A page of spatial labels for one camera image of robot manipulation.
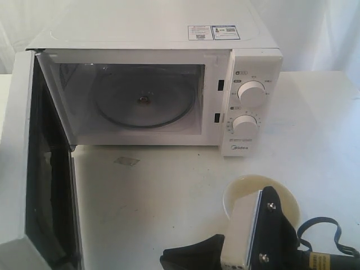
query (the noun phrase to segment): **yellow label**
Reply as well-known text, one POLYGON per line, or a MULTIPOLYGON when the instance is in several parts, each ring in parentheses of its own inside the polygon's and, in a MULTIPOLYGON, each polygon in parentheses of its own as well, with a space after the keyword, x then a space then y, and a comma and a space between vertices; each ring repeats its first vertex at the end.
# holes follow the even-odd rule
POLYGON ((314 270, 330 270, 330 254, 311 252, 309 266, 314 270))

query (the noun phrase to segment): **white wall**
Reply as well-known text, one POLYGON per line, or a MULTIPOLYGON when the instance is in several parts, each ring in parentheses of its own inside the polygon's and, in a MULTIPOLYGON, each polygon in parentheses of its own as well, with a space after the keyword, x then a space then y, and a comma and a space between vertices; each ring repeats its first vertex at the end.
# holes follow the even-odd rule
MULTIPOLYGON (((0 0, 0 73, 71 1, 0 0)), ((283 70, 344 70, 360 87, 360 0, 250 1, 281 47, 283 70)))

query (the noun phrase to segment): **midea logo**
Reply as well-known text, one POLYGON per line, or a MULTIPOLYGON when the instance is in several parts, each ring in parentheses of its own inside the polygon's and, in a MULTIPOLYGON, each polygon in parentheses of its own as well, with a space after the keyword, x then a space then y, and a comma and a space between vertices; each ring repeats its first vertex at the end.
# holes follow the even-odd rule
POLYGON ((239 145, 232 145, 231 146, 231 150, 241 150, 241 149, 248 149, 248 147, 239 146, 239 145))

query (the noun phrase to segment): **open microwave door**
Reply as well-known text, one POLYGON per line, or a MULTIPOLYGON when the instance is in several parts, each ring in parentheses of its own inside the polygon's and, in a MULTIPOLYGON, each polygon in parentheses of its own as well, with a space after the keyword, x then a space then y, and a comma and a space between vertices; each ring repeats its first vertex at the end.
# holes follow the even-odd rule
POLYGON ((16 55, 0 144, 0 268, 81 269, 68 135, 34 51, 16 55))

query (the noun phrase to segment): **power level knob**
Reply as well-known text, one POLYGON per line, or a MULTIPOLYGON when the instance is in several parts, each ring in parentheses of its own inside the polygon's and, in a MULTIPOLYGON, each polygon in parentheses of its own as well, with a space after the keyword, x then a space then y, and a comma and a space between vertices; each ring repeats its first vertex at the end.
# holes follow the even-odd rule
POLYGON ((257 135, 258 125, 250 115, 241 115, 232 122, 234 134, 243 139, 252 139, 257 135))
POLYGON ((262 83, 255 80, 244 83, 237 91, 240 103, 245 108, 258 107, 265 103, 266 93, 262 83))

